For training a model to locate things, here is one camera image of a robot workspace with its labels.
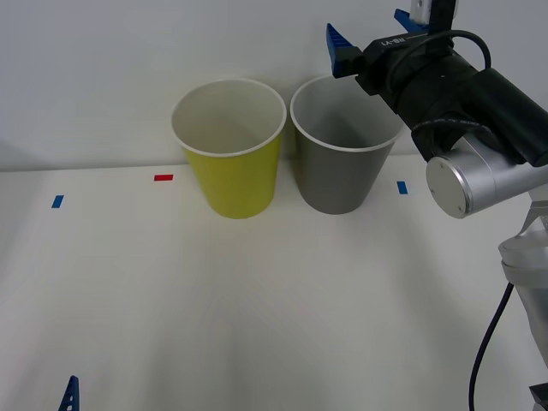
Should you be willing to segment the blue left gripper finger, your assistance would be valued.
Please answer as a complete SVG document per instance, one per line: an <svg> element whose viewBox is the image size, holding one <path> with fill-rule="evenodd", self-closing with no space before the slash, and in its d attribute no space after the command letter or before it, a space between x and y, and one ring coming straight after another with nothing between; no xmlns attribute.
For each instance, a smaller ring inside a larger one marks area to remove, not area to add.
<svg viewBox="0 0 548 411"><path fill-rule="evenodd" d="M66 390L59 405L58 411L79 411L80 410L80 386L79 379L72 375L69 378Z"/></svg>

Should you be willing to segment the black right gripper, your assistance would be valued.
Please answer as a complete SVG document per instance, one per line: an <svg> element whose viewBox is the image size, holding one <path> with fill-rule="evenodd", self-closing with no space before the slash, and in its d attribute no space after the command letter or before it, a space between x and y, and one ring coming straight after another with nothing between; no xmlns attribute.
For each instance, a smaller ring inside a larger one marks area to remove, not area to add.
<svg viewBox="0 0 548 411"><path fill-rule="evenodd" d="M325 37L336 79L356 75L356 82L370 96L380 96L394 110L398 94L419 72L453 54L454 42L428 34L428 26L396 9L394 18L408 33L373 40L363 51L345 39L330 23Z"/></svg>

